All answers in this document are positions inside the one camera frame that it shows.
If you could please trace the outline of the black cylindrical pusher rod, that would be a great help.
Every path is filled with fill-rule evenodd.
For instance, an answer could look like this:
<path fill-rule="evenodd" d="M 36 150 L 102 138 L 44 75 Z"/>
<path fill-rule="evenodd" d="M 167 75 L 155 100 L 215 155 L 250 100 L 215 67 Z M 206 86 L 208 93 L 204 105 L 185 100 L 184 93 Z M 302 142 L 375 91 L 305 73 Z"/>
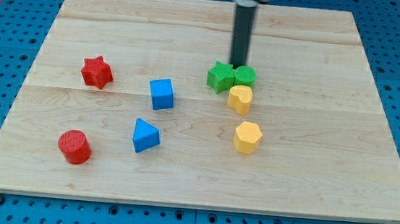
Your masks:
<path fill-rule="evenodd" d="M 247 57 L 255 23 L 257 4 L 235 7 L 229 62 L 234 68 L 247 64 Z"/>

